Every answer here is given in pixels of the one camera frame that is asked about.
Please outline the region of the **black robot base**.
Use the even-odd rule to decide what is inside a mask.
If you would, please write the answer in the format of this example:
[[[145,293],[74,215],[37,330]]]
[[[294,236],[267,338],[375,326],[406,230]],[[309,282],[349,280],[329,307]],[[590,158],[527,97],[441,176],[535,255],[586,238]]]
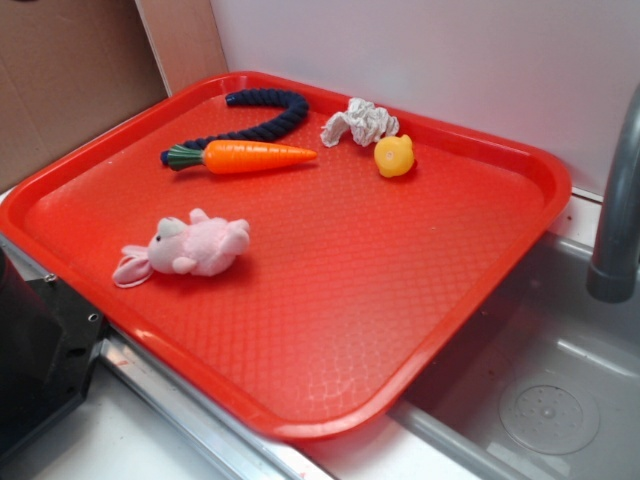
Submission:
[[[24,279],[1,254],[1,461],[87,397],[106,321],[61,279]]]

